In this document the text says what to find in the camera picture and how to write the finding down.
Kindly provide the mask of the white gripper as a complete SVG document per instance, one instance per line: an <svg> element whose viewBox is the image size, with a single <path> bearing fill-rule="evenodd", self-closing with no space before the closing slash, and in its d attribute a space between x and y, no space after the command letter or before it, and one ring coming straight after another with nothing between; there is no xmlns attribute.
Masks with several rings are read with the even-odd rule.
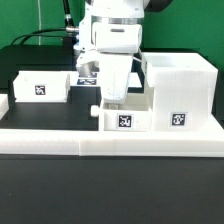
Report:
<svg viewBox="0 0 224 224"><path fill-rule="evenodd" d="M132 63L132 54L100 53L90 50L79 55L76 69L80 75L87 76L92 65L98 67L101 97L105 103L110 103L110 109L118 110L127 96Z"/></svg>

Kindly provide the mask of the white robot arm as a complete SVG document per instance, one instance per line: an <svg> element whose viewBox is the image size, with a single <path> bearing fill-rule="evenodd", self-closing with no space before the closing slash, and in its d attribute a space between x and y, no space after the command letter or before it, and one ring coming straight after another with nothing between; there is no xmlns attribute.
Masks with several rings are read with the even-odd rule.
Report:
<svg viewBox="0 0 224 224"><path fill-rule="evenodd" d="M134 55L140 50L146 12L161 12L173 0L85 0L79 23L76 69L88 76L99 69L102 101L118 107L126 100Z"/></svg>

